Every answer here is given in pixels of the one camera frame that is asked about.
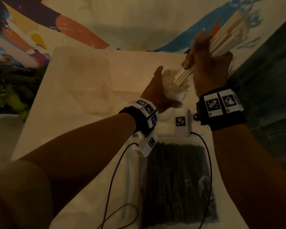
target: wristband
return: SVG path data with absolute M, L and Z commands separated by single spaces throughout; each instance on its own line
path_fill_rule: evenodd
M 127 105 L 119 113 L 130 114 L 136 122 L 136 131 L 148 136 L 154 130 L 159 114 L 152 102 L 140 98 Z
M 244 108 L 231 89 L 218 88 L 200 97 L 197 112 L 201 125 L 212 131 L 246 122 Z

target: right hand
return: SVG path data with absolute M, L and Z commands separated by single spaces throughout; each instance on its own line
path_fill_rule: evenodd
M 191 51 L 181 64 L 187 70 L 195 63 L 193 78 L 198 98 L 226 85 L 229 66 L 233 59 L 231 52 L 212 57 L 209 53 L 210 40 L 211 37 L 207 36 L 206 33 L 198 33 Z

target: table surface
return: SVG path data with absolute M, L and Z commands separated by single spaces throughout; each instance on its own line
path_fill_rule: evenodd
M 63 133 L 109 116 L 84 113 L 68 92 L 61 87 L 60 80 L 63 79 L 61 71 L 62 67 L 65 66 L 64 62 L 69 55 L 75 53 L 98 55 L 109 59 L 115 98 L 115 107 L 110 115 L 118 113 L 127 103 L 140 96 L 158 66 L 163 65 L 164 69 L 181 69 L 180 64 L 185 58 L 184 54 L 96 50 L 85 45 L 80 45 L 78 48 L 56 47 L 12 160 L 22 157 Z M 190 85 L 184 100 L 184 108 L 195 111 L 198 97 L 195 95 L 192 80 Z M 155 131 L 158 134 L 174 134 L 172 120 L 171 118 L 166 122 L 159 122 Z M 193 122 L 192 130 L 203 135 L 210 150 L 213 188 L 221 222 L 204 227 L 248 228 L 221 180 L 209 127 Z M 198 137 L 192 137 L 191 140 L 193 140 L 192 143 L 203 146 Z M 84 220 L 81 219 L 79 222 L 79 215 L 81 217 L 85 215 L 85 220 L 89 218 L 89 223 L 92 222 L 93 224 L 90 224 L 91 228 L 94 228 L 94 225 L 97 227 L 101 223 L 109 183 L 120 154 L 121 150 L 98 177 L 65 207 L 54 220 L 51 228 L 59 228 L 62 225 L 68 225 L 64 228 L 80 228 L 79 223 L 83 223 Z M 119 185 L 119 181 L 124 179 L 126 169 L 126 162 L 122 162 L 113 184 L 114 193 L 111 195 L 109 212 L 123 204 L 125 187 Z

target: forearm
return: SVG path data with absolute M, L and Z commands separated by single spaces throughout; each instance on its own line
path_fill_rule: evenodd
M 250 228 L 286 225 L 286 170 L 245 124 L 213 131 L 225 187 Z
M 109 164 L 135 128 L 129 114 L 114 115 L 60 135 L 21 159 L 46 173 L 57 214 Z

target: orange paint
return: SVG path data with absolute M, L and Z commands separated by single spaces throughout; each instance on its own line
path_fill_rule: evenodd
M 33 49 L 26 41 L 24 41 L 15 31 L 11 29 L 4 29 L 2 35 L 8 40 L 12 41 L 15 45 L 21 48 L 23 51 L 29 51 Z
M 61 33 L 90 47 L 96 49 L 106 49 L 109 47 L 107 42 L 93 34 L 88 28 L 63 15 L 60 15 L 56 19 L 56 27 L 59 28 Z
M 215 26 L 213 27 L 213 29 L 210 32 L 210 36 L 214 37 L 215 34 L 217 34 L 217 32 L 220 30 L 220 19 L 217 20 Z

